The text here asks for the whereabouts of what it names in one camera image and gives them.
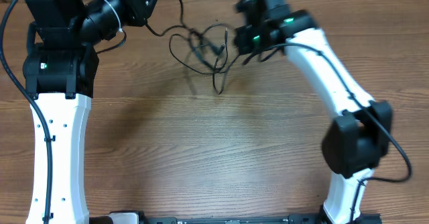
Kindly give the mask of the black usb cable long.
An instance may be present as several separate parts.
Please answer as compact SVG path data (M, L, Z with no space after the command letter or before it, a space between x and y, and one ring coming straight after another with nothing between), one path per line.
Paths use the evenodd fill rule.
M207 33L217 27L224 29L223 43L220 45L216 45L207 37ZM171 56L188 70L199 75L210 76L212 79L213 90L218 95L225 91L227 75L239 58L239 55L236 55L232 60L230 60L229 57L230 30L234 30L234 27L227 23L216 23L210 25L202 32L189 28L187 29L187 36L183 36L182 34L172 34L168 42L168 48ZM189 47L189 51L184 60L179 59L172 49L172 41L174 38L180 38ZM189 65L188 60L191 55L193 55L199 63L205 66L208 71L203 72Z

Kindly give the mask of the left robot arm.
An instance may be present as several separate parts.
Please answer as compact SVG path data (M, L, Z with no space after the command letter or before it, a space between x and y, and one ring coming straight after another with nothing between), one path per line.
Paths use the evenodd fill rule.
M28 223L88 223L84 139L99 65L95 45L142 27L157 0L25 0L34 21L23 64L34 101L34 187Z

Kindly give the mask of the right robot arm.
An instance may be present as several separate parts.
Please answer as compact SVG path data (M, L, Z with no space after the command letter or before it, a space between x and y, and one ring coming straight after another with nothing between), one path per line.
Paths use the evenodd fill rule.
M321 149L332 176L317 218L307 223L380 223L380 215L363 214L360 205L369 179L388 153L389 103L375 101L355 81L308 11L292 11L286 0L240 0L236 10L245 17L234 40L239 54L252 59L282 51L329 112Z

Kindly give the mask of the black usb cable short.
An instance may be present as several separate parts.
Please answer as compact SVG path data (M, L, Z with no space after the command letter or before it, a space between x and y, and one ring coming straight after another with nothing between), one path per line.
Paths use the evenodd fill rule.
M179 3L180 3L180 24L179 25L173 25L173 26L170 26L170 27L168 27L168 28L166 28L162 33L157 33L157 32L155 32L151 27L150 27L150 25L147 23L146 24L146 28L153 34L153 35L155 35L155 36L157 36L157 37L163 37L165 34L167 34L170 30L173 30L173 29L176 29L176 28L183 28L183 29L186 29L186 30L188 30L188 32L190 33L190 34L194 34L197 38L198 38L198 40L200 41L200 45L203 45L204 43L206 43L210 48L211 48L211 50L217 55L217 56L220 56L221 54L222 54L222 52L223 51L226 51L227 50L227 47L225 46L225 45L222 45L222 46L216 46L215 44L213 44L210 40L207 40L205 37L204 37L204 34L203 33L200 33L200 32L198 32L198 31L196 31L196 30L194 30L194 29L192 29L192 28L190 28L190 27L188 27L185 23L184 23L184 4L183 4L183 1L182 0L179 0Z

